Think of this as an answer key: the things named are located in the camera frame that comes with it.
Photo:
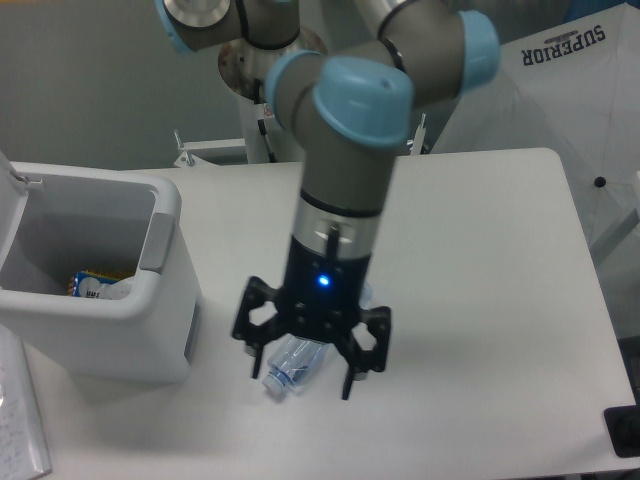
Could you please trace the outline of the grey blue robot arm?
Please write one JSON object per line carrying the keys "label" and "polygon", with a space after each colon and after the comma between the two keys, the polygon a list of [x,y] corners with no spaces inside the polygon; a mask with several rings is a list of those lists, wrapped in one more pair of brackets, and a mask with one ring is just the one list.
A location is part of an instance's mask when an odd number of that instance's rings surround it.
{"label": "grey blue robot arm", "polygon": [[252,87],[302,147],[300,196],[283,284],[248,281],[232,335],[250,354],[284,335],[333,345],[351,386],[387,363],[388,307],[359,301],[394,163],[414,108],[490,82],[500,63],[491,20],[440,1],[361,1],[374,39],[324,55],[295,49],[295,1],[160,1],[177,50],[240,40],[275,60]]}

